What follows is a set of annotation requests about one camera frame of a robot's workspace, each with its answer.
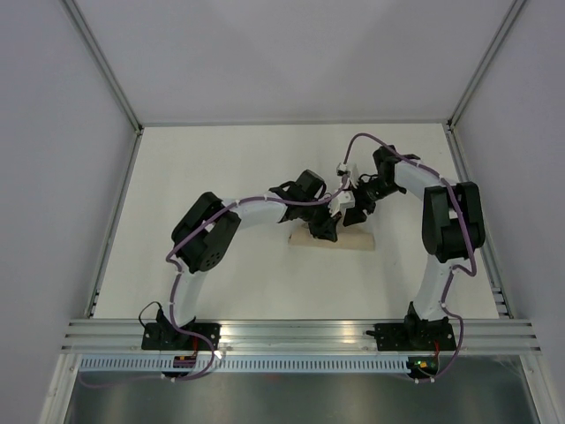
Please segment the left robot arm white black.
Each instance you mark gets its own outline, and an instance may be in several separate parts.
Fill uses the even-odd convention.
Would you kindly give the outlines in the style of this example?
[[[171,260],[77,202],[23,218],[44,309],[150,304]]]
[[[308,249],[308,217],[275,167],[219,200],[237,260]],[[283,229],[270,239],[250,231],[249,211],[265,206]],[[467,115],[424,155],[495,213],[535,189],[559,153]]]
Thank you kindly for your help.
[[[240,199],[203,193],[171,233],[173,247],[166,262],[176,269],[167,305],[159,305],[154,322],[144,327],[144,351],[211,352],[219,343],[220,326],[196,320],[196,303],[207,274],[219,265],[238,231],[262,224],[299,219],[320,239],[336,241],[340,217],[336,201],[349,183],[327,194],[326,183],[310,170],[297,180]]]

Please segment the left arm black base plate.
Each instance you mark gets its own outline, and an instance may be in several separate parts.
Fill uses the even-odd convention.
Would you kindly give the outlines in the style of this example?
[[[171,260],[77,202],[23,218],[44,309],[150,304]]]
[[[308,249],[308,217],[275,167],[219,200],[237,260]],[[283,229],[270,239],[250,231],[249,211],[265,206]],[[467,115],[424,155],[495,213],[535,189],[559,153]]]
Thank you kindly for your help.
[[[198,333],[207,338],[216,348],[221,335],[221,325],[216,322],[195,322],[183,327],[187,331]],[[189,336],[174,330],[167,322],[149,323],[144,329],[141,342],[143,351],[198,351],[210,352],[208,343],[200,337]]]

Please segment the beige cloth napkin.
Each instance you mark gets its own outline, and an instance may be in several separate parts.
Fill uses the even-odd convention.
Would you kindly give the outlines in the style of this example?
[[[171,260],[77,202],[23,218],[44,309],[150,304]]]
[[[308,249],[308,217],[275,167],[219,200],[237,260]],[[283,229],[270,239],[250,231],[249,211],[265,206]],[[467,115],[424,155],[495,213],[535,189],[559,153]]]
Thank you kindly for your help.
[[[289,236],[290,246],[302,246],[326,249],[342,249],[353,251],[373,251],[375,243],[373,234],[358,227],[339,227],[337,241],[315,238],[306,225],[297,227]]]

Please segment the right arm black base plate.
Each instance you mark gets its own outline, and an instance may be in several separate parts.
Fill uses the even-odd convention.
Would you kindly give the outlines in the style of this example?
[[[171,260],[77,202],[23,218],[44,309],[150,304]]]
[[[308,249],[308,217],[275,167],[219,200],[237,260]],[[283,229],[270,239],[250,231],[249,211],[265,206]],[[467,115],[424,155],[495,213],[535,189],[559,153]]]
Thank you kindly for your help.
[[[375,324],[372,334],[379,352],[453,352],[456,338],[448,322],[408,328],[404,323]]]

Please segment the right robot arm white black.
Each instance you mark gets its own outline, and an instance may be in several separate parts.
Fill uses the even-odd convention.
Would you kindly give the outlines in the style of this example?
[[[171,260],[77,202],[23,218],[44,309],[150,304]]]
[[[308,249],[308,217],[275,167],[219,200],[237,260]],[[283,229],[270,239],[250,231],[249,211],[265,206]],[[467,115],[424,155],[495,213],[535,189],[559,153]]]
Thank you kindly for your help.
[[[447,351],[460,345],[451,321],[448,292],[456,272],[477,273],[474,256],[486,240],[480,192],[473,182],[450,183],[392,146],[373,152],[377,173],[353,188],[355,204],[343,225],[363,223],[378,201],[394,193],[411,193],[422,202],[421,238],[427,253],[418,293],[401,322],[377,323],[368,331],[381,352]]]

